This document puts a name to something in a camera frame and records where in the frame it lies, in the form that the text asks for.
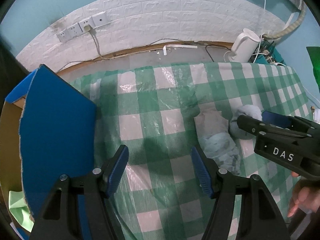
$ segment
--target green and white tablecloth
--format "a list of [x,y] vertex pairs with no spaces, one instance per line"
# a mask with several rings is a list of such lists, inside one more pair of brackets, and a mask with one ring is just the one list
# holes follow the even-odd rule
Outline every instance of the green and white tablecloth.
[[[95,164],[129,147],[129,162],[111,200],[126,239],[201,239],[214,200],[201,191],[190,157],[197,144],[194,117],[215,107],[230,120],[241,105],[312,118],[290,67],[241,63],[147,66],[98,72],[71,83],[97,106]],[[236,140],[241,176],[259,174],[286,217],[290,171],[254,154],[253,141]],[[229,239],[236,236],[237,196]]]

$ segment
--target metal screw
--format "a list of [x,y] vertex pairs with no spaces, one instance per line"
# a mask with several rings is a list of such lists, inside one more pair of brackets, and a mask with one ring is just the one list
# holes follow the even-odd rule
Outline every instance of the metal screw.
[[252,174],[252,178],[254,180],[259,180],[260,179],[260,176],[258,174]]
[[226,170],[226,169],[224,169],[224,168],[220,168],[219,170],[219,173],[220,174],[226,174],[228,171]]
[[61,176],[60,176],[60,180],[61,181],[64,181],[64,180],[66,180],[68,178],[68,175],[67,174],[62,174]]
[[99,174],[101,172],[101,169],[100,168],[95,168],[93,169],[92,173],[93,174]]

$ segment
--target white pitcher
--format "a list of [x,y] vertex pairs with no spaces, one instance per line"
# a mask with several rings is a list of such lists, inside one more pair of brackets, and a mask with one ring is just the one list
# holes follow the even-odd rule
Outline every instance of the white pitcher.
[[243,29],[235,40],[231,51],[228,53],[228,60],[232,62],[248,62],[260,42],[257,34],[249,29]]

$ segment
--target electrical socket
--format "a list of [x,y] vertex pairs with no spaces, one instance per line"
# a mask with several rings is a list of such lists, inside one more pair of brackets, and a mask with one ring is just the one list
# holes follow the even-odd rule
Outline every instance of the electrical socket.
[[96,27],[100,27],[109,23],[107,12],[100,12],[92,16]]
[[65,43],[69,40],[71,40],[70,33],[67,29],[63,30],[62,32],[57,33],[57,37],[59,38],[60,42]]
[[91,28],[95,28],[95,27],[96,27],[95,24],[94,24],[94,22],[93,22],[93,20],[92,20],[92,17],[83,19],[82,21],[79,22],[79,25],[80,25],[80,27],[81,27],[81,29],[82,29],[83,32],[85,32],[85,31],[84,31],[84,27],[85,27],[86,25],[90,25]]
[[67,28],[68,33],[70,34],[71,38],[74,38],[76,36],[79,36],[83,33],[81,30],[79,23],[73,24],[69,28]]

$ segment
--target white brick wall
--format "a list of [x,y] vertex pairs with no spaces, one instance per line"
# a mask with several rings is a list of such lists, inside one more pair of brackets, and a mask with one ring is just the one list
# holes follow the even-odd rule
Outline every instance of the white brick wall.
[[165,38],[234,42],[243,28],[275,33],[285,24],[246,0],[97,0],[50,25],[17,59],[30,71],[41,63],[57,71],[70,61],[97,58],[88,33],[66,43],[60,43],[56,33],[102,11],[107,11],[110,24],[95,29],[101,54]]

